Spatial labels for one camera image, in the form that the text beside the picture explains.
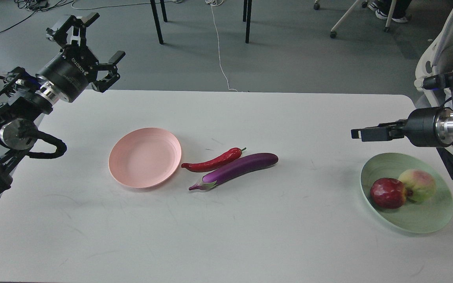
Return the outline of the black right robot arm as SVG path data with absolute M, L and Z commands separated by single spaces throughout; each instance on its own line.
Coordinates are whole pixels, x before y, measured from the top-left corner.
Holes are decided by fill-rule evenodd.
M 351 130 L 351 138 L 363 142 L 390 141 L 408 138 L 417 147 L 449 147 L 453 145 L 453 72 L 433 75 L 422 80 L 424 90 L 451 91 L 451 107 L 444 104 L 437 107 L 419 108 L 407 119 L 380 123 L 376 127 Z

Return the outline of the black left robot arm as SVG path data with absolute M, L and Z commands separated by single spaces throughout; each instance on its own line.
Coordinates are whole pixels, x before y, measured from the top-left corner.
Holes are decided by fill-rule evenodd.
M 38 129 L 40 115 L 50 114 L 59 100 L 74 102 L 89 85 L 102 93 L 120 79 L 117 63 L 125 52 L 100 63 L 87 46 L 86 29 L 97 18 L 98 13 L 67 15 L 48 28 L 47 38 L 61 50 L 36 75 L 21 67 L 0 75 L 0 194 L 11 187 L 11 172 L 26 156 L 56 159 L 66 152 L 62 140 Z

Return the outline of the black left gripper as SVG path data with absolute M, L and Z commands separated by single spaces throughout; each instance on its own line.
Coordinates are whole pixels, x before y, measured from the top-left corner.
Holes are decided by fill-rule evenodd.
M 104 93 L 120 79 L 117 64 L 126 52 L 117 51 L 107 63 L 99 63 L 87 46 L 86 31 L 97 19 L 99 13 L 87 16 L 63 16 L 53 27 L 46 29 L 49 41 L 60 46 L 60 52 L 41 68 L 36 76 L 41 82 L 50 82 L 59 91 L 61 99 L 74 102 L 88 84 L 97 92 Z M 107 72 L 97 79 L 98 72 Z

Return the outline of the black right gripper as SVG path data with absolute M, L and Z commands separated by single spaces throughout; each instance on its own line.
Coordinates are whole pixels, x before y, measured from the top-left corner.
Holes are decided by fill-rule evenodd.
M 448 147 L 453 144 L 453 110 L 448 107 L 418 108 L 408 119 L 351 129 L 351 138 L 383 142 L 407 137 L 417 147 Z

